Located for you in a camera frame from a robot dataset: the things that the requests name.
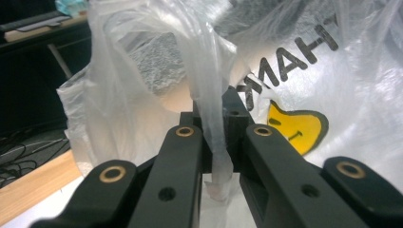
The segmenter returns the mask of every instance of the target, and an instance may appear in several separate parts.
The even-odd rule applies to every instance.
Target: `smiley face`
[[[327,118],[316,111],[283,111],[271,101],[267,124],[277,129],[300,155],[317,147],[329,130]]]

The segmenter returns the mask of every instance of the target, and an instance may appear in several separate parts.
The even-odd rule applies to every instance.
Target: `plastic bag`
[[[241,85],[261,88],[259,94],[250,87],[249,101],[244,90],[240,96],[258,122],[278,127],[290,143],[311,140],[297,129],[303,123],[288,131],[271,124],[271,115],[322,114],[326,132],[318,131],[317,144],[302,153],[307,161],[321,166],[330,157],[351,157],[403,192],[402,12],[401,1],[278,4],[228,37],[251,68]]]
[[[165,95],[185,73],[213,152],[209,190],[213,198],[225,200],[233,166],[225,147],[221,95],[235,46],[182,2],[93,1],[88,22],[88,69],[59,89],[77,162],[140,164],[156,155],[167,130],[179,124],[179,113],[163,106]]]

